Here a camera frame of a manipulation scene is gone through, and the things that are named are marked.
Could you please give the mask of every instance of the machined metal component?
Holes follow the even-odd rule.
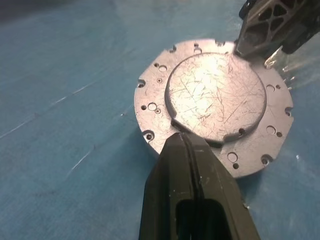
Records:
[[[181,42],[140,76],[135,114],[155,152],[172,134],[193,132],[236,178],[276,158],[293,122],[290,93],[262,58],[244,60],[234,48],[214,39]]]

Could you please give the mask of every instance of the blue surface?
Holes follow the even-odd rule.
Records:
[[[174,43],[235,39],[243,2],[1,0],[0,239],[137,239],[155,162],[137,79]],[[312,41],[286,58],[298,84],[277,161],[239,180],[263,240],[320,236],[319,61],[300,58],[319,55]]]

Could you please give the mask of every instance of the hole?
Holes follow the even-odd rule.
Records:
[[[275,87],[272,86],[272,85],[270,85],[270,84],[266,86],[266,89],[267,89],[269,92],[274,92],[274,91],[275,91]]]
[[[201,53],[202,53],[202,49],[201,49],[200,47],[197,47],[197,48],[195,48],[195,49],[193,50],[193,52],[194,52],[195,54],[201,54]]]
[[[293,9],[295,6],[295,1],[293,0],[280,0],[284,5],[286,5],[288,8]]]
[[[264,154],[261,157],[261,162],[263,165],[268,165],[269,163],[271,163],[274,159],[268,155],[268,154]]]
[[[222,47],[222,46],[224,46],[224,45],[226,44],[226,42],[225,42],[225,41],[220,42],[220,41],[215,40],[215,44],[216,44],[218,47]]]
[[[266,159],[266,158],[261,158],[261,162],[262,162],[262,164],[264,164],[264,165],[267,165],[268,163],[269,163],[269,161],[268,161],[268,159]]]
[[[169,50],[169,53],[174,53],[177,50],[177,47],[173,45],[172,49]]]
[[[143,88],[145,85],[146,85],[145,80],[142,80],[142,79],[138,80],[138,86],[137,86],[138,88]]]
[[[276,129],[273,126],[267,126],[266,127],[266,132],[268,134],[275,134],[276,133]]]
[[[148,140],[151,140],[151,139],[152,139],[151,133],[148,133],[148,134],[146,135],[146,139],[148,139]]]
[[[165,71],[167,71],[167,67],[166,67],[165,65],[161,65],[161,66],[159,67],[159,71],[160,71],[160,72],[165,72]]]
[[[240,136],[243,136],[243,135],[245,135],[246,134],[246,131],[243,129],[243,128],[240,128],[239,129],[239,135]]]
[[[248,27],[244,34],[245,41],[253,47],[263,44],[267,39],[268,28],[269,25],[267,22]]]
[[[156,110],[156,109],[157,109],[157,104],[155,104],[154,102],[149,103],[148,109],[149,109],[150,111]]]
[[[234,163],[238,160],[238,155],[235,152],[229,152],[228,159],[230,162]]]
[[[284,110],[285,114],[289,117],[291,117],[291,109],[292,109],[291,107],[286,107]]]
[[[239,164],[238,163],[234,163],[232,166],[233,166],[234,169],[238,169],[239,168]]]
[[[271,22],[270,30],[271,31],[276,30],[283,22],[284,22],[284,19],[282,17],[276,18]]]
[[[275,17],[279,17],[279,16],[282,16],[282,15],[285,15],[287,13],[287,10],[285,10],[282,6],[276,4],[274,6],[274,10],[273,10],[273,15]]]
[[[268,20],[271,17],[271,15],[272,15],[272,9],[268,8],[259,16],[259,21]]]

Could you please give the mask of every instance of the small hole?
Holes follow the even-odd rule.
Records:
[[[273,126],[267,126],[266,131],[268,134],[275,134],[276,133],[276,129]]]
[[[156,109],[157,109],[157,104],[155,104],[154,102],[149,103],[148,109],[149,109],[150,111],[156,110]]]
[[[146,139],[151,140],[151,139],[152,139],[152,135],[149,133],[149,134],[146,136]]]
[[[239,168],[239,164],[238,163],[234,163],[232,166],[233,166],[234,169],[238,169]]]
[[[165,72],[165,71],[167,71],[167,67],[166,67],[165,65],[161,65],[161,66],[159,67],[159,71],[160,71],[160,72]]]
[[[172,49],[169,50],[169,53],[174,53],[177,50],[177,47],[173,45]]]
[[[234,163],[238,160],[238,155],[235,152],[229,152],[227,155],[230,162]]]
[[[143,79],[138,80],[138,88],[143,88],[146,85],[146,81]]]
[[[286,107],[284,109],[284,112],[287,116],[291,117],[291,110],[292,110],[292,107]]]
[[[268,159],[266,159],[264,157],[261,158],[261,162],[263,165],[267,165],[269,163]]]
[[[226,42],[225,42],[225,41],[220,42],[220,41],[215,40],[215,44],[216,44],[218,47],[222,47],[222,46],[224,46],[224,45],[226,44]]]
[[[245,135],[246,134],[246,131],[243,129],[243,128],[240,128],[239,129],[239,135],[240,136],[243,136],[243,135]]]
[[[268,155],[268,154],[264,154],[264,155],[262,155],[262,157],[261,157],[261,162],[262,162],[262,164],[263,165],[268,165],[269,163],[271,163],[272,161],[273,161],[274,159],[270,156],[270,155]]]
[[[270,85],[270,84],[266,86],[266,89],[267,89],[269,92],[274,92],[274,91],[275,91],[275,87],[272,86],[272,85]]]

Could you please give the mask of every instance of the aluminum disc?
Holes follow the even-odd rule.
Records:
[[[156,153],[173,133],[188,131],[205,138],[236,178],[277,157],[293,122],[289,90],[262,59],[246,61],[234,47],[214,39],[181,42],[140,76],[136,118]]]

